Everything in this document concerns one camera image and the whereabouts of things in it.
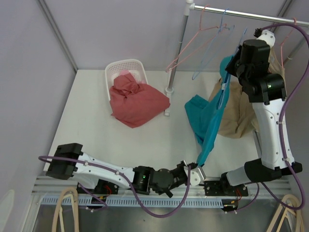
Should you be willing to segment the red t shirt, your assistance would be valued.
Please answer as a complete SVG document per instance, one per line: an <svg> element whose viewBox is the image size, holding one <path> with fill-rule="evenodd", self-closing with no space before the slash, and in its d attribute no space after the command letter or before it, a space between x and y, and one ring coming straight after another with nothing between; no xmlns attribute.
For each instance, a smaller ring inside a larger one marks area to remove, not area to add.
<svg viewBox="0 0 309 232"><path fill-rule="evenodd" d="M138 83L131 73L118 76L109 89L112 116L130 128L144 125L170 107L156 88Z"/></svg>

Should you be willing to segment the teal t shirt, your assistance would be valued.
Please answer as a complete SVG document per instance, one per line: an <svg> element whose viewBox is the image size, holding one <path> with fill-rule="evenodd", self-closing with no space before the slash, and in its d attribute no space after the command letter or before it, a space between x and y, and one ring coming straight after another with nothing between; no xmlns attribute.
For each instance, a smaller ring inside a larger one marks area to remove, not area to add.
<svg viewBox="0 0 309 232"><path fill-rule="evenodd" d="M214 148L214 142L219 131L224 109L227 105L230 93L231 75L225 70L233 56L225 57L220 63L220 76L222 83L212 100L206 100L195 95L184 108L189 124L195 134L201 152L197 158L197 165L203 166L209 153Z"/></svg>

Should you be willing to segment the blue hanger with beige shirt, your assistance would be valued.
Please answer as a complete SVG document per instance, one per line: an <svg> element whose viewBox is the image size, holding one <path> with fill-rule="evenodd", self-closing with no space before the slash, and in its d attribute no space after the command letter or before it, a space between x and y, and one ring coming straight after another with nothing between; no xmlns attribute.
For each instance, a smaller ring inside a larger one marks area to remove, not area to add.
<svg viewBox="0 0 309 232"><path fill-rule="evenodd" d="M242 42L244 35L247 32L247 27L244 29L238 45L236 46L235 52L233 55L227 56L223 58L220 63L219 73L222 78L222 82L219 85L219 91L216 94L217 102L216 102L216 110L224 110L228 98L229 98L229 84L231 80L231 76L235 76L235 63L237 61L237 55L240 54L240 43Z"/></svg>

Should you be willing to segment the pink t shirt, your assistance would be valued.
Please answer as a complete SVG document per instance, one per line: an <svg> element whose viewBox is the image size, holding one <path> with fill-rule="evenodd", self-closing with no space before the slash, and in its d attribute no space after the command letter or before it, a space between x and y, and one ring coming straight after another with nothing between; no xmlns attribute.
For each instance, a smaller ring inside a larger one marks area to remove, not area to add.
<svg viewBox="0 0 309 232"><path fill-rule="evenodd" d="M119 75L126 75L126 74L130 74L130 71L128 70L121 70ZM145 80L136 80L137 83L139 84L146 84L147 82Z"/></svg>

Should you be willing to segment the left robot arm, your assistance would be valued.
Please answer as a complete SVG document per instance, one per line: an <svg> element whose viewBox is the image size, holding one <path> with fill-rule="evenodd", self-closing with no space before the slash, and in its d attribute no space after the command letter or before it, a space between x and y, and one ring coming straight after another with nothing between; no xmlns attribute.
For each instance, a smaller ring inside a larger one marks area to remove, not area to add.
<svg viewBox="0 0 309 232"><path fill-rule="evenodd" d="M173 170L157 171L147 166L116 166L90 156L82 148L78 143L59 145L53 156L40 157L49 164L47 176L62 180L74 177L94 194L102 192L103 181L107 181L139 194L148 195L154 191L170 198L172 189L183 184L197 186L205 179L202 168L196 163L181 161Z"/></svg>

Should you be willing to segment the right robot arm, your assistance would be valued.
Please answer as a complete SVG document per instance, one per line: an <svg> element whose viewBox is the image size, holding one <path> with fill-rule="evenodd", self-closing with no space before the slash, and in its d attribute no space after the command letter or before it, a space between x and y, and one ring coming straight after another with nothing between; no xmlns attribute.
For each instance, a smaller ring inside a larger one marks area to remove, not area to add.
<svg viewBox="0 0 309 232"><path fill-rule="evenodd" d="M270 46L263 40L245 40L226 71L238 78L248 95L259 125L261 158L221 175L220 191L232 195L237 186L268 182L300 173L302 164L288 151L288 136L281 110L286 90L283 78L268 71Z"/></svg>

